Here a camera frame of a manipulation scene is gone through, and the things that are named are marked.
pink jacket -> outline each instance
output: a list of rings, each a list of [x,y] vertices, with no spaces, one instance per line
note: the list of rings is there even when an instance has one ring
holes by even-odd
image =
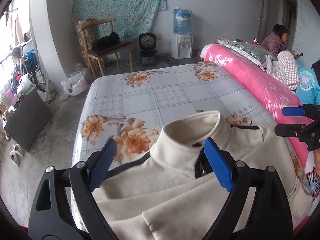
[[[280,53],[287,47],[285,44],[281,43],[280,37],[275,33],[271,33],[268,37],[266,37],[260,46],[270,51],[272,54]]]

white sneaker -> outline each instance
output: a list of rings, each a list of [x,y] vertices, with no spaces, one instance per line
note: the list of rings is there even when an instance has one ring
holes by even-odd
[[[10,139],[11,139],[11,137],[10,137],[10,135],[9,134],[7,134],[7,133],[5,133],[5,139],[7,140],[7,141],[10,141]]]
[[[16,151],[17,154],[19,154],[21,157],[24,155],[24,149],[19,145],[16,144],[13,149]]]
[[[10,152],[10,158],[11,158],[12,162],[13,162],[16,166],[19,166],[20,160],[19,160],[18,156],[14,154],[13,151]]]

window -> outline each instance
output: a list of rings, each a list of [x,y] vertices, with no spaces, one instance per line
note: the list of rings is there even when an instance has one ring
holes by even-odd
[[[14,69],[9,45],[7,42],[5,14],[0,19],[0,92],[7,87]]]

hanging clothes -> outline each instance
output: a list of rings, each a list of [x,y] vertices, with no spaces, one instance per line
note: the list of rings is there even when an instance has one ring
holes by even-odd
[[[306,216],[312,197],[297,178],[284,138],[270,127],[230,127],[219,111],[174,121],[162,129],[149,154],[107,173],[93,192],[105,219],[120,239],[202,239],[217,218],[228,192],[200,156],[213,138],[221,150],[249,167],[276,168],[288,196],[293,226]],[[255,190],[251,188],[236,230],[244,228]]]
[[[24,42],[19,16],[16,12],[13,12],[9,16],[6,30],[8,33],[9,45],[17,47],[20,43]]]

white towel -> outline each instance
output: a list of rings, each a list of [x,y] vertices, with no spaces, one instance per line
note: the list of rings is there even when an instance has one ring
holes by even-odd
[[[7,33],[9,45],[17,47],[20,43],[24,42],[19,16],[16,12],[9,16],[7,22]]]

